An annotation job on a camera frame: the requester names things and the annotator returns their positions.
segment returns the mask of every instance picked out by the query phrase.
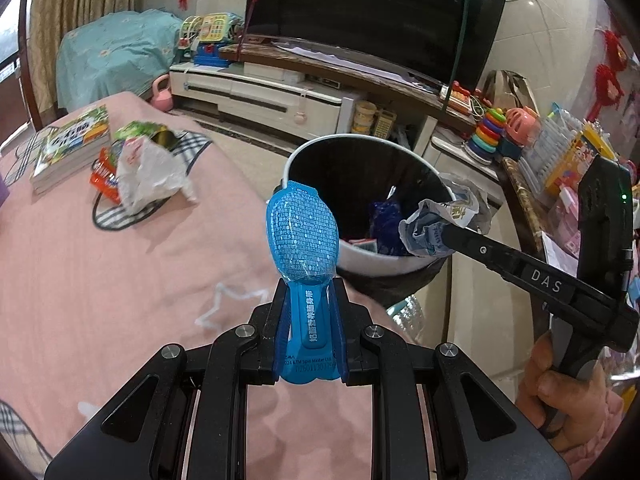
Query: pink toy ball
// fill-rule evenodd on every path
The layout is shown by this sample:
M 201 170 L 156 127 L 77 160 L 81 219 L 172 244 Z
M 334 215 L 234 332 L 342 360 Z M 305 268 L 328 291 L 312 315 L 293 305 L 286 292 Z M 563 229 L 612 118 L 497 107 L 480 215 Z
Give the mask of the pink toy ball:
M 160 83 L 167 81 L 167 85 L 162 90 L 159 89 Z M 153 108 L 160 110 L 161 112 L 168 112 L 174 107 L 174 97 L 171 95 L 171 83 L 169 81 L 169 75 L 161 75 L 153 82 L 152 90 L 153 97 L 151 98 L 151 105 Z
M 538 114 L 527 106 L 511 108 L 507 111 L 506 118 L 504 131 L 519 146 L 528 146 L 540 132 Z

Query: black tv screen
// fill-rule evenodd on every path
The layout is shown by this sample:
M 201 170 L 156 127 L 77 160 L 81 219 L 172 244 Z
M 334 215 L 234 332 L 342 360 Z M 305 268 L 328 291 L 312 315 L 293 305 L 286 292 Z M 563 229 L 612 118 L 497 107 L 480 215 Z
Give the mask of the black tv screen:
M 469 0 L 456 72 L 464 88 L 478 84 L 504 1 Z M 462 0 L 258 0 L 248 31 L 340 46 L 448 82 L 462 10 Z

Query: curtain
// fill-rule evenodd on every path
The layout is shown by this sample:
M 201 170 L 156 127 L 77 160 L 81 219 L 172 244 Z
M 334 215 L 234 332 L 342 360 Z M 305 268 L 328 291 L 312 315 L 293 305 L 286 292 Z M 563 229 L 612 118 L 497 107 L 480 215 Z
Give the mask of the curtain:
M 56 57 L 70 30 L 110 12 L 135 10 L 136 0 L 32 0 L 29 66 L 38 110 L 56 101 Z

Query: green rope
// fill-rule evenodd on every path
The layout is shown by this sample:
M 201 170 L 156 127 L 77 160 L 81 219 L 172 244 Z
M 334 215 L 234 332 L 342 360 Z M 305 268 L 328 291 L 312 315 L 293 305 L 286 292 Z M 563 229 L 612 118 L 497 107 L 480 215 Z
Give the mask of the green rope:
M 460 54 L 462 54 L 462 44 L 465 41 L 466 34 L 466 20 L 469 16 L 469 0 L 462 0 L 462 24 L 460 25 L 460 34 L 458 35 L 458 44 L 456 45 L 456 57 L 453 60 L 453 70 L 451 70 L 451 79 L 449 79 L 449 88 L 447 88 L 447 95 L 442 104 L 442 111 L 447 110 L 449 105 L 449 98 L 451 97 L 451 86 L 456 79 L 456 72 L 458 71 L 458 63 L 460 62 Z

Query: crumpled paper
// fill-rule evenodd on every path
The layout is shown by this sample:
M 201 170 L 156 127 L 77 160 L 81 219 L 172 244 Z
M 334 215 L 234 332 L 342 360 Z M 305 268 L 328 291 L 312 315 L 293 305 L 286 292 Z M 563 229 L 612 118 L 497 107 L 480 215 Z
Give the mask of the crumpled paper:
M 148 137 L 134 137 L 124 144 L 116 176 L 120 201 L 129 215 L 180 190 L 190 202 L 197 201 L 184 162 Z
M 491 227 L 491 211 L 486 193 L 470 180 L 449 173 L 439 175 L 455 200 L 439 203 L 426 198 L 418 204 L 418 211 L 398 225 L 400 239 L 414 256 L 443 257 L 453 254 L 442 242 L 442 229 L 447 223 L 487 234 Z

